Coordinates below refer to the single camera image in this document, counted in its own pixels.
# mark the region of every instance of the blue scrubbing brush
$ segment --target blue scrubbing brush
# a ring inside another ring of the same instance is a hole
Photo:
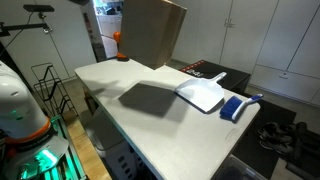
[[[262,94],[257,94],[255,96],[250,97],[245,101],[241,101],[236,96],[232,96],[226,104],[221,108],[220,117],[222,119],[227,119],[236,123],[243,110],[252,103],[257,102],[263,97]]]

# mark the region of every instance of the cabinet door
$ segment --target cabinet door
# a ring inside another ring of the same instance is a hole
[[[320,78],[319,67],[320,11],[318,10],[288,70],[291,72]]]
[[[203,0],[199,13],[199,28],[196,41],[195,60],[220,61],[232,0]]]
[[[320,80],[257,65],[251,84],[310,102],[320,87]]]
[[[111,16],[111,17],[109,18],[109,27],[108,27],[108,29],[109,29],[109,35],[108,35],[108,37],[113,38],[114,32],[117,31],[115,16]]]
[[[116,23],[116,31],[121,32],[122,16],[116,16],[114,20],[115,20],[115,23]]]
[[[108,21],[105,16],[98,16],[101,35],[108,34]]]
[[[194,63],[201,1],[173,0],[172,2],[187,8],[172,58],[187,63]]]
[[[251,73],[278,0],[233,0],[220,64]]]
[[[319,0],[280,0],[257,64],[287,70]]]

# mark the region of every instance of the white wall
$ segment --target white wall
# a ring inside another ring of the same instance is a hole
[[[34,65],[51,62],[59,77],[66,79],[75,76],[75,68],[95,63],[79,5],[67,0],[1,0],[0,21],[6,26],[26,24],[30,13],[23,9],[23,5],[35,2],[55,8],[55,12],[45,13],[45,20],[53,29],[53,40],[41,28],[26,29],[7,49],[29,84],[37,83],[31,71]],[[37,13],[30,21],[30,24],[34,23],[41,23]],[[11,36],[0,38],[3,45],[6,46],[17,32],[11,31]]]

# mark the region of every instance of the white robot body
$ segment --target white robot body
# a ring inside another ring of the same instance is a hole
[[[48,119],[19,76],[0,61],[0,129],[13,139],[26,138]]]

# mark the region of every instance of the white table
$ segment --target white table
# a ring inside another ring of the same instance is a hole
[[[210,179],[260,108],[248,106],[237,124],[220,119],[220,109],[203,114],[173,93],[193,77],[168,66],[110,60],[76,74],[159,179]],[[235,95],[224,91],[225,100]]]

